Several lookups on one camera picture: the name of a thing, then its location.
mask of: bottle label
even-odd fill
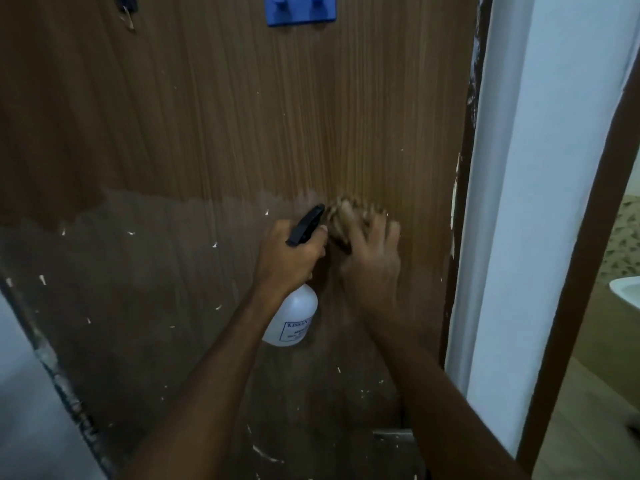
[[[280,334],[281,342],[294,342],[302,339],[307,333],[307,329],[311,324],[311,318],[302,320],[302,322],[284,322],[282,333]]]

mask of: person's left hand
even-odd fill
[[[316,261],[326,254],[326,226],[318,227],[306,243],[292,248],[286,244],[295,222],[276,221],[260,243],[253,272],[254,289],[268,290],[284,300],[311,276]]]

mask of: hand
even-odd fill
[[[387,233],[387,217],[376,214],[366,240],[349,202],[342,203],[340,214],[347,223],[351,242],[351,256],[342,265],[341,272],[352,306],[362,317],[393,315],[400,274],[397,250],[400,224],[391,222]]]
[[[260,243],[260,254],[253,273],[253,287],[267,290],[284,300],[311,277],[316,261],[326,254],[326,226],[318,227],[306,243],[292,248],[286,244],[295,223],[276,221]]]

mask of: person's left arm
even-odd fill
[[[326,228],[290,248],[285,241],[293,225],[277,221],[268,230],[251,290],[120,480],[217,478],[264,331],[284,298],[304,284],[324,256]]]

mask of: forearm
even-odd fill
[[[528,478],[420,344],[415,331],[389,317],[371,317],[366,323],[435,477]]]
[[[216,477],[260,339],[278,307],[277,299],[261,291],[247,295],[122,480]]]

